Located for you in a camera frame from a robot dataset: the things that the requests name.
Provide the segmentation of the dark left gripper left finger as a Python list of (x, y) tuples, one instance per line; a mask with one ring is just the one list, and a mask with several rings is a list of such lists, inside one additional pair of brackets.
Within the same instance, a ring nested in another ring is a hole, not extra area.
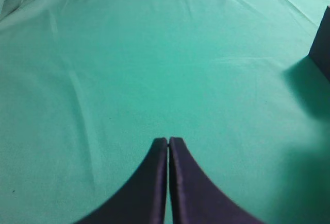
[(164, 223), (167, 163), (167, 139), (156, 138), (125, 184), (77, 223)]

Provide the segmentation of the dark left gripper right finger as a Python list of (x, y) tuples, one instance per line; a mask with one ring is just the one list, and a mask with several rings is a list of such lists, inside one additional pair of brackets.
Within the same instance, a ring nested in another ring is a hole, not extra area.
[(217, 188), (181, 137), (170, 138), (169, 152), (174, 223), (262, 223)]

